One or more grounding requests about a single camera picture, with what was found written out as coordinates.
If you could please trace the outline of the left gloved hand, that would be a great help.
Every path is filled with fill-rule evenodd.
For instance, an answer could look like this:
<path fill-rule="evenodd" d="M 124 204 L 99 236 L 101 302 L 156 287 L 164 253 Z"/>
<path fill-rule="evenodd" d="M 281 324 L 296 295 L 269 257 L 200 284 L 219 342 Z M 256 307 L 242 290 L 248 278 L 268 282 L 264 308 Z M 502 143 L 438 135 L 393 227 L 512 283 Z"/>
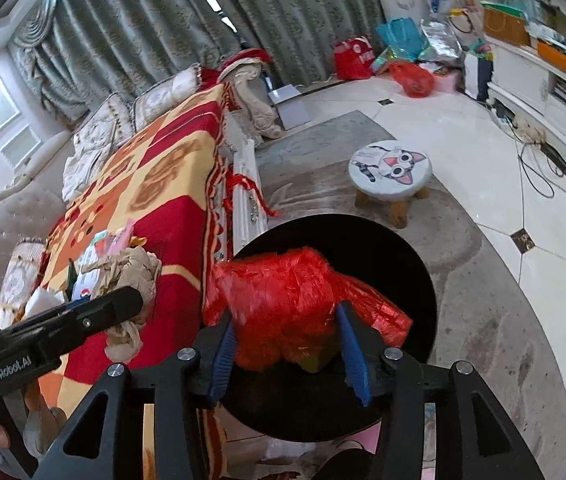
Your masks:
<path fill-rule="evenodd" d="M 17 441 L 40 464 L 66 425 L 67 415 L 61 408 L 48 405 L 37 380 L 6 396 L 6 405 L 13 410 L 13 414 L 6 412 L 6 419 L 0 416 L 0 477 L 21 479 L 24 473 L 21 466 L 15 465 L 6 456 L 14 440 L 10 425 L 14 425 L 18 431 Z"/>

